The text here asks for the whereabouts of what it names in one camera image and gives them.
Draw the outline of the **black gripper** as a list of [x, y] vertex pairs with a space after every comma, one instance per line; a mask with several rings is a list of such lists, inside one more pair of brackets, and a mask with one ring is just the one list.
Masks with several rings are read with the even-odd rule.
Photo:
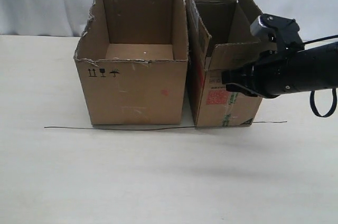
[[[288, 50], [264, 51], [250, 68], [223, 71], [222, 83], [226, 85], [228, 92], [237, 92], [248, 97], [276, 98], [289, 94], [290, 82], [286, 72], [289, 58]], [[248, 85], [249, 90], [237, 85]]]

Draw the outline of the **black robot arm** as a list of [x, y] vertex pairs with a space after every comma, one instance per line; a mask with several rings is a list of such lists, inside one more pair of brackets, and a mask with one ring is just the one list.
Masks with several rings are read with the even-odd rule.
[[337, 88], [337, 43], [308, 50], [266, 50], [258, 59], [221, 74], [227, 91], [274, 99]]

